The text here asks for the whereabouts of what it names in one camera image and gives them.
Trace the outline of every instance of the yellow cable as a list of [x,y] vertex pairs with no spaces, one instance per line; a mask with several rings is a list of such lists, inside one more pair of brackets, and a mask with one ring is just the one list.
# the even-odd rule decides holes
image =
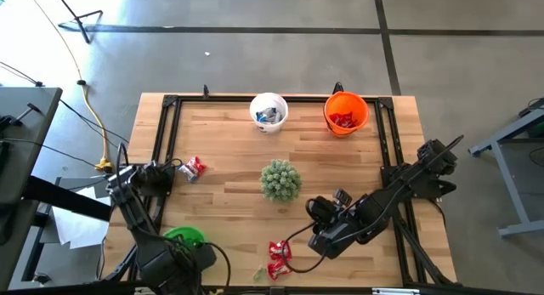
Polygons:
[[[40,4],[37,2],[37,0],[32,0],[34,1],[34,3],[36,4],[36,6],[42,11],[42,14],[45,16],[45,18],[49,21],[49,24],[51,24],[51,26],[53,27],[53,29],[57,32],[57,34],[59,35],[60,39],[62,40],[62,42],[65,44],[66,46],[66,49],[68,50],[68,53],[70,53],[70,56],[72,58],[72,60],[74,61],[74,65],[76,66],[76,69],[77,69],[77,75],[79,76],[79,80],[82,81],[83,80],[83,77],[82,77],[82,72],[81,70],[79,69],[79,65],[77,64],[77,61],[76,61],[76,57],[74,56],[74,54],[72,53],[70,47],[68,46],[68,43],[66,42],[65,38],[62,37],[62,34],[60,33],[60,31],[57,29],[57,26],[55,26],[55,24],[53,23],[53,21],[51,21],[51,19],[48,17],[48,15],[45,13],[45,11],[43,10],[42,6],[40,6]],[[102,138],[103,138],[103,142],[104,142],[104,151],[102,152],[102,159],[100,159],[100,163],[96,164],[95,165],[95,168],[97,170],[103,170],[105,168],[112,168],[111,166],[111,163],[110,161],[108,160],[108,144],[107,144],[107,138],[105,136],[105,127],[104,127],[104,124],[102,124],[102,121],[100,121],[99,119],[99,116],[96,114],[96,112],[93,110],[93,107],[91,107],[91,105],[88,103],[88,100],[87,100],[87,91],[85,90],[85,87],[86,86],[82,86],[80,85],[80,87],[82,88],[82,95],[83,95],[83,101],[85,102],[85,106],[87,106],[87,109],[91,112],[91,114],[94,116],[94,119],[96,120],[96,122],[102,127]]]

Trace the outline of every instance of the white paper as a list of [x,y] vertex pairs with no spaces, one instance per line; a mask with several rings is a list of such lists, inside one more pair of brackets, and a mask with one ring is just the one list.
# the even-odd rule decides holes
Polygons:
[[[96,198],[94,187],[76,192],[95,201],[110,205],[109,197]],[[53,207],[54,221],[59,232],[60,245],[70,243],[70,249],[99,245],[108,232],[108,222]]]

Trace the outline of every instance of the white bucket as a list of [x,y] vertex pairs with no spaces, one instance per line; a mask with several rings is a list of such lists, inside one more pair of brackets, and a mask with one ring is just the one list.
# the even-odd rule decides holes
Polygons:
[[[276,124],[263,124],[257,121],[257,112],[263,111],[267,108],[276,108],[276,110],[281,114],[281,121],[277,122]],[[287,102],[278,94],[259,94],[249,105],[249,114],[252,116],[258,130],[260,130],[262,133],[277,133],[281,130],[283,123],[289,116],[289,107],[287,106]]]

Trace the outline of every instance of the green bowl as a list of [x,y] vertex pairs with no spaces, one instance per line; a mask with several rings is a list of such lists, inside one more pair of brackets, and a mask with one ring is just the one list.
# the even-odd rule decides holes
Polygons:
[[181,226],[172,228],[164,233],[168,239],[175,239],[179,236],[183,237],[185,243],[191,246],[197,246],[199,243],[206,241],[204,235],[194,227]]

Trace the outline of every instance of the orange bucket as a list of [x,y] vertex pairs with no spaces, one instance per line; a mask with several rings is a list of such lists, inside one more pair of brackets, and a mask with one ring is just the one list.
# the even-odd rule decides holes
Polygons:
[[[331,115],[341,115],[352,112],[354,125],[352,128],[343,128],[331,120]],[[334,93],[326,102],[323,108],[326,125],[329,131],[338,138],[345,138],[354,131],[363,128],[369,119],[369,110],[366,102],[357,94],[339,91]]]

